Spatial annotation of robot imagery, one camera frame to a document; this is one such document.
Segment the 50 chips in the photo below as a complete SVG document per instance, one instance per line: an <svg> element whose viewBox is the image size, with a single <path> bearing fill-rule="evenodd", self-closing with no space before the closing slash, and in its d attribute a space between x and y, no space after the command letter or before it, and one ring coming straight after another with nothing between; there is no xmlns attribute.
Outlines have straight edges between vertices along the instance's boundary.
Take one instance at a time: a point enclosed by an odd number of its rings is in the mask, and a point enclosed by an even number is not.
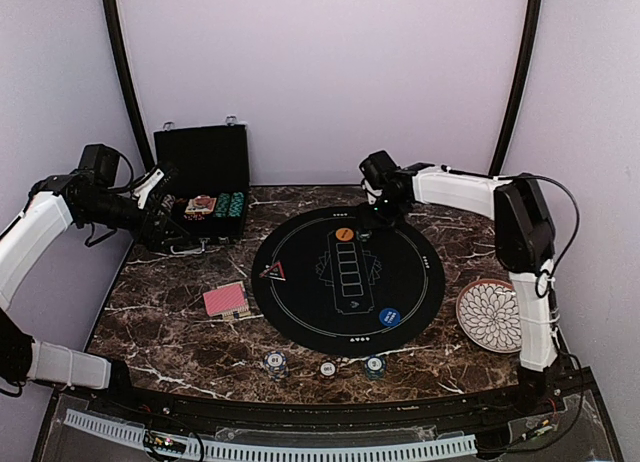
<svg viewBox="0 0 640 462"><path fill-rule="evenodd" d="M372 232L368 230L358 230L356 232L357 239L361 242L367 242L372 236Z"/></svg>

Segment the orange big blind button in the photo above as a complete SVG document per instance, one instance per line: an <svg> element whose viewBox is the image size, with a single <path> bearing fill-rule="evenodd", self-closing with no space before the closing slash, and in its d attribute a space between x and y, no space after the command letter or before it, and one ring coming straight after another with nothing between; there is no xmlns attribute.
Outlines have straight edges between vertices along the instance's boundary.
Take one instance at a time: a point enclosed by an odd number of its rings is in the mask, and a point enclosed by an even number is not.
<svg viewBox="0 0 640 462"><path fill-rule="evenodd" d="M335 237L341 242L349 242L355 236L354 231L348 227L342 227L335 231Z"/></svg>

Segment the blue small blind button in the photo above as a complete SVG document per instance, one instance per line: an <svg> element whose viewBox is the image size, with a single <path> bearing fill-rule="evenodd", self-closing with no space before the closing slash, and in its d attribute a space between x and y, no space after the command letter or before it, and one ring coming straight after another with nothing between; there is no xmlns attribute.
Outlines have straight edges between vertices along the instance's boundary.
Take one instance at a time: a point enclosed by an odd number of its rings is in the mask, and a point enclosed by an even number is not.
<svg viewBox="0 0 640 462"><path fill-rule="evenodd" d="M402 315L397 309L384 308L379 313L379 321L385 328L396 327L402 321Z"/></svg>

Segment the red triangular all-in marker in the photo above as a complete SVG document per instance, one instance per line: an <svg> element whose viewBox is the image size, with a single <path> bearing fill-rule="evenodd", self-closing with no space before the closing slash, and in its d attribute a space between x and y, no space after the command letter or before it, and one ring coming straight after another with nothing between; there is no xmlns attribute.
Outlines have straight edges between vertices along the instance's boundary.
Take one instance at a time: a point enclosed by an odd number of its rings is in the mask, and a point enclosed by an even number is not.
<svg viewBox="0 0 640 462"><path fill-rule="evenodd" d="M262 279L285 281L286 276L284 273L283 265L280 261L275 262L272 265L267 266L260 274Z"/></svg>

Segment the green-blue 50 chip stack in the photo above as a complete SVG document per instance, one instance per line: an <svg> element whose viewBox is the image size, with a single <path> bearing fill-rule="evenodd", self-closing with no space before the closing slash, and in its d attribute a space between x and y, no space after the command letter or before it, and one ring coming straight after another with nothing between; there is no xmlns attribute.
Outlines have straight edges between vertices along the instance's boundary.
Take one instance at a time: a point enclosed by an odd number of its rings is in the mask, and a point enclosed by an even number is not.
<svg viewBox="0 0 640 462"><path fill-rule="evenodd" d="M382 356L370 356L364 361L364 373L369 380L382 379L387 371L386 359Z"/></svg>

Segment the orange 100 chip stack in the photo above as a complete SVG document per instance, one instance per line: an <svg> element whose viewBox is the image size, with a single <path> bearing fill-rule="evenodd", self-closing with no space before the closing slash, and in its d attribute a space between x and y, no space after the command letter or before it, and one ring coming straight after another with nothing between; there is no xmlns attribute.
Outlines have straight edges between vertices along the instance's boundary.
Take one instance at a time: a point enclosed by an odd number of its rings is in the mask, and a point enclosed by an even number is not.
<svg viewBox="0 0 640 462"><path fill-rule="evenodd" d="M323 361L319 366L319 373L324 378L332 378L337 373L337 366L332 361Z"/></svg>

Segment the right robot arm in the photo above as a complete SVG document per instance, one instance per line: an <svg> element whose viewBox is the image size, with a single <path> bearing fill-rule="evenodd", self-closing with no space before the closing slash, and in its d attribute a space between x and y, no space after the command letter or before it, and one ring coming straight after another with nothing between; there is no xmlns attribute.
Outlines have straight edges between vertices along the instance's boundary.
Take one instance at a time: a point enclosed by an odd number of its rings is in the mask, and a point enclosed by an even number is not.
<svg viewBox="0 0 640 462"><path fill-rule="evenodd" d="M367 240L398 228L414 205L440 205L476 213L494 223L495 254L515 291L521 327L518 385L510 406L534 414L549 398L550 379L561 356L554 277L563 256L540 189L544 177L478 175L447 165L396 164L386 152L359 165L368 201L358 208L358 236Z"/></svg>

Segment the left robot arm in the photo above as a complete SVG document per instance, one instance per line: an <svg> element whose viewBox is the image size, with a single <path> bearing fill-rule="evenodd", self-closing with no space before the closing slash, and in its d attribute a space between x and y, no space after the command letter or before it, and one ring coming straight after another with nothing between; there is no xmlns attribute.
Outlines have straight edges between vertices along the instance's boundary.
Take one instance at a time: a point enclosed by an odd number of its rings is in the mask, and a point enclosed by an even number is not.
<svg viewBox="0 0 640 462"><path fill-rule="evenodd" d="M24 209L1 234L1 377L17 397L29 381L102 391L101 399L120 418L141 409L140 394L130 388L125 362L91 355L36 339L23 332L8 311L18 288L49 246L71 226L102 225L107 233L89 236L95 246L120 230L150 250L168 250L190 239L171 218L164 200L177 176L170 164L158 164L141 177L116 186L125 157L104 144L84 147L78 167L66 175L37 182Z"/></svg>

